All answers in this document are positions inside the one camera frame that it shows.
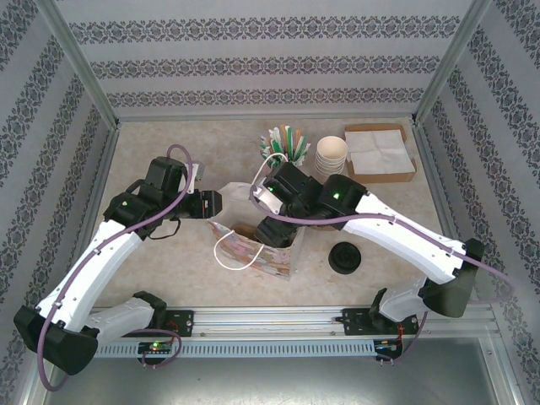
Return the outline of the aluminium mounting rail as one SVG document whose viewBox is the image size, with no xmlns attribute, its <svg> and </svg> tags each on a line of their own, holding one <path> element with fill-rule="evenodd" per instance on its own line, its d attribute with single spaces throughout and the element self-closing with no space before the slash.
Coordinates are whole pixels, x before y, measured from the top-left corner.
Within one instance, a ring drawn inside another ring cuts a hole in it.
<svg viewBox="0 0 540 405">
<path fill-rule="evenodd" d="M 345 338 L 346 327 L 335 319 L 340 306 L 290 307 L 194 307 L 194 321 L 188 325 L 193 338 L 222 340 L 282 340 Z M 500 327 L 489 305 L 473 305 L 463 317 L 446 318 L 428 314 L 422 338 L 498 337 Z"/>
</svg>

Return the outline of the white paper cup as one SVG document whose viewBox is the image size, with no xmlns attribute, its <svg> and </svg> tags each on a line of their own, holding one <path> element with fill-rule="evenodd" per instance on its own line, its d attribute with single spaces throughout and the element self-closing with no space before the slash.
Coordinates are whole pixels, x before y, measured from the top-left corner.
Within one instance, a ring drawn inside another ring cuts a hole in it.
<svg viewBox="0 0 540 405">
<path fill-rule="evenodd" d="M 336 136 L 324 137 L 316 145 L 316 161 L 323 165 L 341 165 L 347 154 L 347 143 Z"/>
<path fill-rule="evenodd" d="M 344 160 L 327 162 L 325 160 L 316 159 L 315 162 L 316 171 L 322 176 L 341 174 L 344 166 Z"/>
<path fill-rule="evenodd" d="M 316 165 L 320 169 L 326 170 L 326 171 L 341 170 L 345 165 L 346 158 L 347 158 L 346 154 L 338 156 L 337 158 L 328 158 L 322 155 L 321 153 L 317 152 Z"/>
<path fill-rule="evenodd" d="M 327 159 L 319 154 L 316 155 L 315 166 L 316 170 L 321 174 L 339 174 L 343 171 L 345 166 L 346 157 L 343 156 L 339 159 Z"/>
</svg>

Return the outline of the white printed paper bag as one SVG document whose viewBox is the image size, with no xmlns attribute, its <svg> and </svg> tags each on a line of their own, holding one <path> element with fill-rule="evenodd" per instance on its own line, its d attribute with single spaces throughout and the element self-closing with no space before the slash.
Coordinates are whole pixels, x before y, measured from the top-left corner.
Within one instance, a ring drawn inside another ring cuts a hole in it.
<svg viewBox="0 0 540 405">
<path fill-rule="evenodd" d="M 265 219 L 249 199 L 251 185 L 231 182 L 219 192 L 223 197 L 223 210 L 208 220 L 216 242 L 213 254 L 217 263 L 228 270 L 258 270 L 274 277 L 289 280 L 300 262 L 300 251 L 305 235 L 296 228 L 285 238 L 286 246 L 275 247 L 269 241 L 249 240 L 236 234 L 231 227 L 249 224 L 257 228 Z"/>
</svg>

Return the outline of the aluminium side rail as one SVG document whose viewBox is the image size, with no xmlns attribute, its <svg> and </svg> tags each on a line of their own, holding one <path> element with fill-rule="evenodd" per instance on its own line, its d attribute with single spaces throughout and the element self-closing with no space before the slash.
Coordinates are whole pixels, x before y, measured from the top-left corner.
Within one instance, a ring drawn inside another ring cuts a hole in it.
<svg viewBox="0 0 540 405">
<path fill-rule="evenodd" d="M 435 160 L 429 150 L 423 129 L 413 126 L 413 136 L 435 205 L 442 235 L 452 240 L 460 240 L 464 243 L 465 239 L 459 237 L 456 226 L 451 218 L 450 208 L 446 201 L 440 177 L 438 176 Z M 449 310 L 451 305 L 455 305 L 462 311 L 466 309 L 471 298 L 478 268 L 464 261 L 462 261 L 462 264 L 465 265 L 465 268 L 457 269 L 458 277 L 456 279 L 442 285 L 432 284 L 432 288 L 428 291 L 428 302 L 435 304 L 432 311 L 439 309 Z"/>
<path fill-rule="evenodd" d="M 62 265 L 57 265 L 59 274 L 55 282 L 51 282 L 54 289 L 81 257 L 94 234 L 119 132 L 120 128 L 114 127 L 99 138 L 84 167 L 74 205 L 70 210 L 69 228 L 62 235 L 62 248 L 69 247 L 70 250 L 66 251 L 67 258 Z"/>
</svg>

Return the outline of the black plastic cup lid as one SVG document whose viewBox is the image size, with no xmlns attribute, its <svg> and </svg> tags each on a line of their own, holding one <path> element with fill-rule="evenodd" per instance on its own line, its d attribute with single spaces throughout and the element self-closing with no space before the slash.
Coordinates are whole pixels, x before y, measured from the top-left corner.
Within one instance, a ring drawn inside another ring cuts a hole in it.
<svg viewBox="0 0 540 405">
<path fill-rule="evenodd" d="M 337 243 L 328 255 L 331 269 L 342 275 L 354 273 L 359 268 L 361 261 L 362 256 L 359 248 L 346 241 Z"/>
</svg>

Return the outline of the brown cardboard tray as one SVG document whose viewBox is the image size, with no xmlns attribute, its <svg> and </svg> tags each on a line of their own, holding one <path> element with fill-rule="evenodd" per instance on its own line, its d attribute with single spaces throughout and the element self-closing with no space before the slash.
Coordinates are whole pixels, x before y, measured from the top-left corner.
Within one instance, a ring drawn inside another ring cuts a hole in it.
<svg viewBox="0 0 540 405">
<path fill-rule="evenodd" d="M 408 140 L 408 136 L 405 132 L 404 126 L 401 124 L 383 124 L 383 123 L 371 123 L 371 124 L 359 124 L 359 125 L 350 125 L 344 128 L 344 132 L 350 131 L 370 131 L 370 130 L 391 130 L 399 129 L 402 132 L 403 141 Z M 359 183 L 368 184 L 368 183 L 400 183 L 400 182 L 410 182 L 416 175 L 418 171 L 417 163 L 415 158 L 408 153 L 409 157 L 413 161 L 415 171 L 413 173 L 406 174 L 394 174 L 394 175 L 355 175 L 353 171 L 352 164 L 348 162 L 348 157 L 346 160 L 346 167 L 348 170 L 348 176 Z"/>
</svg>

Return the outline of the white paper napkin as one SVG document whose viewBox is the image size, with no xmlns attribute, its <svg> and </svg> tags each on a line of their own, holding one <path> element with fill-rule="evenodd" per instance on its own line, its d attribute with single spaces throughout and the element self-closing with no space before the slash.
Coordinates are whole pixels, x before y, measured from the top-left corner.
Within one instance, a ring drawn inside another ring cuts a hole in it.
<svg viewBox="0 0 540 405">
<path fill-rule="evenodd" d="M 348 162 L 355 175 L 394 175 L 413 173 L 413 161 L 408 155 L 399 129 L 346 131 Z"/>
</svg>

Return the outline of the aluminium frame post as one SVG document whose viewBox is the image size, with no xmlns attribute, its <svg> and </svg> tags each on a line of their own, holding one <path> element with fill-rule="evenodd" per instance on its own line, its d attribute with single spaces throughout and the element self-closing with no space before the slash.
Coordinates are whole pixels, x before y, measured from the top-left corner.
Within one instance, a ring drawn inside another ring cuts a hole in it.
<svg viewBox="0 0 540 405">
<path fill-rule="evenodd" d="M 102 89 L 86 56 L 79 46 L 56 0 L 34 0 L 36 7 L 56 37 L 74 72 L 78 75 L 91 100 L 109 128 L 117 127 L 118 118 Z"/>
<path fill-rule="evenodd" d="M 418 126 L 429 114 L 437 96 L 445 86 L 446 80 L 467 48 L 467 43 L 470 41 L 491 3 L 492 0 L 471 1 L 467 12 L 456 29 L 450 45 L 441 58 L 439 66 L 435 69 L 435 74 L 425 89 L 416 111 L 413 113 L 413 122 L 415 125 Z"/>
</svg>

